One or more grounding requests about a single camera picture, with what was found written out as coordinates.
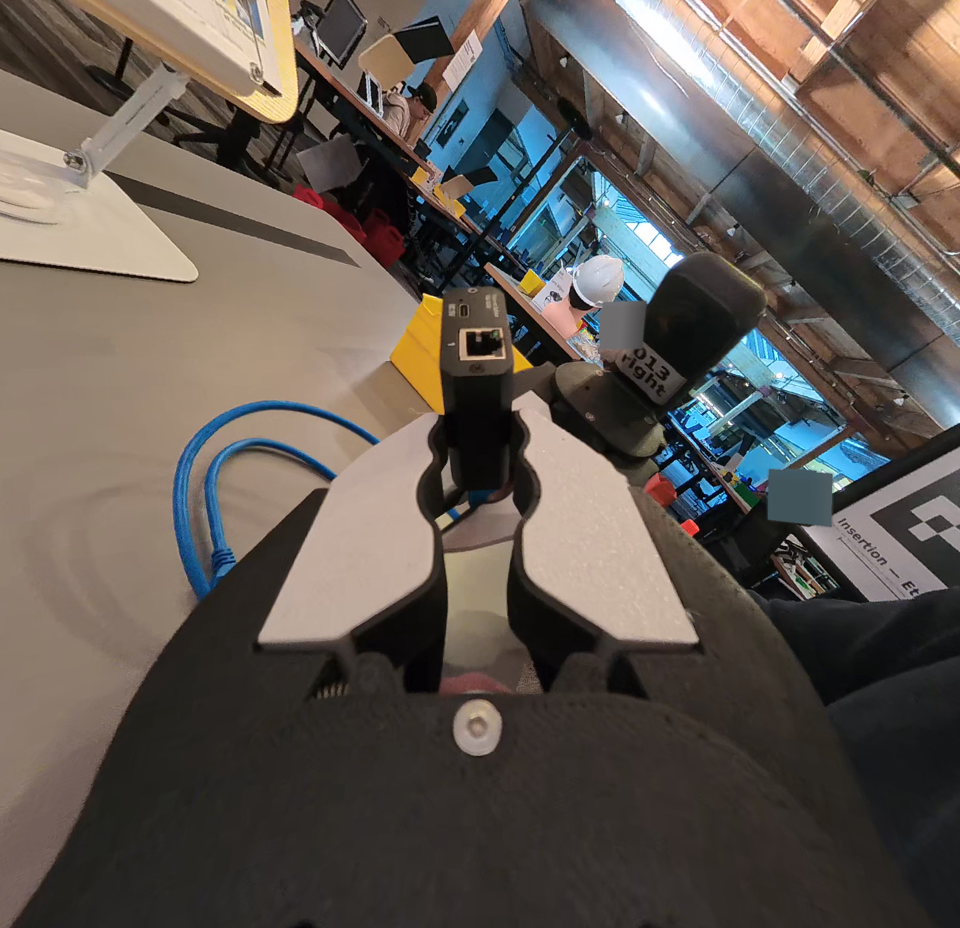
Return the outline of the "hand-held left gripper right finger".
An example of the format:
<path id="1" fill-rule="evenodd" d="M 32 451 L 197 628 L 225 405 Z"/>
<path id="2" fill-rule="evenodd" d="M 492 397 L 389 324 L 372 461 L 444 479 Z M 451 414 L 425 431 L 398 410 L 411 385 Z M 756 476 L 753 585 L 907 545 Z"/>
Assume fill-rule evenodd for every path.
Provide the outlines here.
<path id="1" fill-rule="evenodd" d="M 511 419 L 519 520 L 507 614 L 541 689 L 574 655 L 592 656 L 605 680 L 627 655 L 701 651 L 627 479 L 557 426 L 536 394 L 518 397 Z"/>

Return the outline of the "white hard hat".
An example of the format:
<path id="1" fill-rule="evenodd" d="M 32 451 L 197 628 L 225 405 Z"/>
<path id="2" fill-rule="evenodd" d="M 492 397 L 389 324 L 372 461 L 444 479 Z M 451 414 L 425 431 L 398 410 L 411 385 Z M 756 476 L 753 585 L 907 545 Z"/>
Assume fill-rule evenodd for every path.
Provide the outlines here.
<path id="1" fill-rule="evenodd" d="M 578 264 L 571 277 L 571 306 L 583 311 L 599 310 L 614 301 L 624 285 L 623 261 L 597 255 Z"/>

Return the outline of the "silver ventilation duct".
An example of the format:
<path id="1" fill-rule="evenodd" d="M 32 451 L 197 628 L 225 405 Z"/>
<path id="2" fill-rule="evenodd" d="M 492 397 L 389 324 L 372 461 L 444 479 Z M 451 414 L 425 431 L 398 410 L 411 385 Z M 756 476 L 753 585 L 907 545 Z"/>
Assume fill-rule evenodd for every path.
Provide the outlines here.
<path id="1" fill-rule="evenodd" d="M 958 424 L 958 273 L 691 0 L 536 21 L 934 421 Z"/>

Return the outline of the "white document stand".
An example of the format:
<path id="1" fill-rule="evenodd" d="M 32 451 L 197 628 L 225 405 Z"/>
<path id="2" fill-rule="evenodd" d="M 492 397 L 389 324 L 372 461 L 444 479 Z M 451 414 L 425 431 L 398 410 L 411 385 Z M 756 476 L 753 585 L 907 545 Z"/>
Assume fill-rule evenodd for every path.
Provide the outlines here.
<path id="1" fill-rule="evenodd" d="M 134 24 L 114 18 L 102 1 L 70 1 L 125 37 L 131 33 Z M 260 121 L 280 123 L 291 118 L 296 62 L 289 0 L 287 3 L 293 64 L 289 75 L 283 78 L 280 96 L 258 92 L 246 101 L 236 102 L 225 96 L 217 83 L 202 78 L 192 78 L 190 82 L 205 85 L 235 104 L 241 113 Z M 81 144 L 60 151 L 7 131 L 1 135 L 2 261 L 182 284 L 197 280 L 194 263 L 107 177 L 107 168 L 119 155 L 88 187 L 82 187 L 80 178 L 63 158 L 64 153 Z"/>

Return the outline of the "black monitor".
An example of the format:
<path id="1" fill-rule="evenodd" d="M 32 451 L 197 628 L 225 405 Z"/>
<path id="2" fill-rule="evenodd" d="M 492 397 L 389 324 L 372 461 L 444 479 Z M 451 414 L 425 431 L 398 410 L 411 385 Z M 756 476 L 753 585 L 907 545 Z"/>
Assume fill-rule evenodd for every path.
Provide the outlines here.
<path id="1" fill-rule="evenodd" d="M 329 0 L 317 18 L 311 35 L 315 52 L 343 70 L 367 32 L 367 19 L 355 0 Z"/>

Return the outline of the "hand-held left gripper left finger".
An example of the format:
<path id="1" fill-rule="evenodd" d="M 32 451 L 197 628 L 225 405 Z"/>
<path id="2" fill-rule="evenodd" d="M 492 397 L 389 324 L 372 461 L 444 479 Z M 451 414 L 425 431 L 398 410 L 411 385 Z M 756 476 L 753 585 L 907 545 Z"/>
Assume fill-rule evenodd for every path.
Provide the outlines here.
<path id="1" fill-rule="evenodd" d="M 408 690 L 438 691 L 449 603 L 436 523 L 445 512 L 444 431 L 427 413 L 334 479 L 258 646 L 330 652 L 346 671 L 378 653 L 402 669 Z"/>

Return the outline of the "yellow plastic bin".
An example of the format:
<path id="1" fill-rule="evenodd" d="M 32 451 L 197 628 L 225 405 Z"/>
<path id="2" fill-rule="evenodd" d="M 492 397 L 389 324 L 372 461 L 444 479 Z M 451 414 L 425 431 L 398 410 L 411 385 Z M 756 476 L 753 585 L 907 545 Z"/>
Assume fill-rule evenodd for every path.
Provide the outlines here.
<path id="1" fill-rule="evenodd" d="M 541 371 L 513 349 L 506 299 L 494 286 L 426 294 L 390 361 L 450 422 L 508 412 L 542 381 Z"/>

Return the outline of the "white paper notice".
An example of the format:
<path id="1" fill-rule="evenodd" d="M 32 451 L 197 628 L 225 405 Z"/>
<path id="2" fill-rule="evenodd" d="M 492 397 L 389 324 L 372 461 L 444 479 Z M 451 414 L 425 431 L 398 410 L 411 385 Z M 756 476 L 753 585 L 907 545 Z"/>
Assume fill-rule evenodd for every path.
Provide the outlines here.
<path id="1" fill-rule="evenodd" d="M 454 93 L 470 74 L 482 51 L 482 42 L 474 30 L 466 37 L 462 46 L 457 49 L 442 74 L 442 80 L 449 88 L 450 93 Z"/>

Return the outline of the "pink mannequin bust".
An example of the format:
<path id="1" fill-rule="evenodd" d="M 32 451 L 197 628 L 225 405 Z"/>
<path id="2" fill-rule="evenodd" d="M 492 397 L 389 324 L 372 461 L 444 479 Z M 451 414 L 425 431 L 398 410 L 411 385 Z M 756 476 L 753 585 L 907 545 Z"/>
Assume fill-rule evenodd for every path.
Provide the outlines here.
<path id="1" fill-rule="evenodd" d="M 570 286 L 563 295 L 558 289 L 552 288 L 542 310 L 542 317 L 563 341 L 570 341 L 580 331 L 584 318 L 599 310 L 599 306 L 594 306 L 582 297 L 574 286 Z"/>

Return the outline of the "red plastic container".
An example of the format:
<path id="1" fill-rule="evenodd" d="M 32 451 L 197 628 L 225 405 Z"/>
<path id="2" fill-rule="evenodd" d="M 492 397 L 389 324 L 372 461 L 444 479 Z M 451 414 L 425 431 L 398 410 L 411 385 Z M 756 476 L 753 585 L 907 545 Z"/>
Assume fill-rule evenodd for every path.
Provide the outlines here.
<path id="1" fill-rule="evenodd" d="M 335 200 L 319 194 L 317 191 L 304 186 L 295 187 L 293 197 L 311 207 L 321 210 L 333 218 L 348 234 L 350 234 L 360 245 L 364 245 L 367 240 L 367 234 L 364 231 L 361 222 L 354 214 L 342 208 Z"/>
<path id="2" fill-rule="evenodd" d="M 366 250 L 384 269 L 390 269 L 400 261 L 406 250 L 406 241 L 388 214 L 373 209 L 362 222 L 362 230 L 366 236 Z"/>

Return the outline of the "white printed sign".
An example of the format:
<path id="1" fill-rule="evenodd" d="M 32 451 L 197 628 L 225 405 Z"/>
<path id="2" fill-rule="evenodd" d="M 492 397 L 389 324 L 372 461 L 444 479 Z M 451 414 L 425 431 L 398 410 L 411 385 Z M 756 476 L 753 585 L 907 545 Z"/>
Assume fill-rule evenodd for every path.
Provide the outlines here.
<path id="1" fill-rule="evenodd" d="M 959 585 L 959 450 L 870 489 L 835 496 L 828 526 L 804 533 L 867 600 L 916 598 Z"/>

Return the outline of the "small black ethernet switch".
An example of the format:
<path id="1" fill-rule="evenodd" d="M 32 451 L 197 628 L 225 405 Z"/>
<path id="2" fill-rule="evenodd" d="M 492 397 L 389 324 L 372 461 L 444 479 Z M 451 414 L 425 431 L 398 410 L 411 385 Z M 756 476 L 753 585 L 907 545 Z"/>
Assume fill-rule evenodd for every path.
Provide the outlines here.
<path id="1" fill-rule="evenodd" d="M 495 492 L 510 470 L 514 352 L 506 301 L 496 286 L 448 291 L 441 300 L 439 376 L 455 484 Z"/>

